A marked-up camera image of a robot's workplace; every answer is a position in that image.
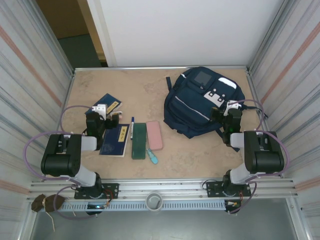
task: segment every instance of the blue booklet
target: blue booklet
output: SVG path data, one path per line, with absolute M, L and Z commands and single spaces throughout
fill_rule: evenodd
M 106 104 L 106 115 L 108 116 L 112 111 L 116 111 L 118 108 L 121 107 L 122 102 L 116 99 L 115 97 L 111 96 L 109 93 L 104 95 L 99 101 L 97 101 L 93 106 L 97 106 L 98 104 Z M 85 114 L 91 113 L 91 108 L 85 112 Z
M 100 155 L 124 157 L 130 124 L 118 124 L 115 128 L 105 130 Z

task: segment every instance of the marker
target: marker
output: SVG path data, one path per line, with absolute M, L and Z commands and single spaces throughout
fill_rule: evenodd
M 135 124 L 135 117 L 131 118 L 131 132 L 130 132 L 130 139 L 132 140 L 134 137 L 134 124 Z

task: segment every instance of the gray floor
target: gray floor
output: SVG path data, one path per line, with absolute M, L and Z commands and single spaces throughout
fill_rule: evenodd
M 60 38 L 58 41 L 74 69 L 101 67 L 89 34 Z
M 252 200 L 238 216 L 224 211 L 103 212 L 89 220 L 39 213 L 32 240 L 296 240 L 284 199 Z

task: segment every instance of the pink pencil case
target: pink pencil case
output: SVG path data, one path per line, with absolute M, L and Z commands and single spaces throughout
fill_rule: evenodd
M 149 148 L 151 150 L 161 150 L 162 144 L 160 125 L 158 121 L 148 121 L 146 123 L 146 131 L 148 134 Z

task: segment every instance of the marble surface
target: marble surface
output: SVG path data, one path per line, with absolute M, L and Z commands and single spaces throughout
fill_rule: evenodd
M 155 151 L 158 164 L 148 155 L 144 160 L 131 159 L 132 141 L 128 139 L 124 157 L 99 155 L 99 151 L 83 152 L 81 163 L 89 170 L 98 172 L 104 179 L 119 178 L 213 178 L 222 177 L 229 169 L 242 163 L 239 152 L 226 147 L 216 132 L 188 139 L 167 126 L 164 120 L 164 101 L 168 94 L 166 77 L 172 84 L 185 69 L 127 69 L 87 70 L 76 72 L 67 106 L 92 106 L 109 93 L 122 101 L 121 123 L 157 120 L 160 123 L 163 149 Z M 243 69 L 215 69 L 233 79 L 242 88 L 247 99 L 252 94 Z M 65 131 L 82 133 L 86 128 L 86 109 L 72 108 L 63 117 Z M 252 130 L 259 124 L 255 110 L 243 112 L 242 130 Z

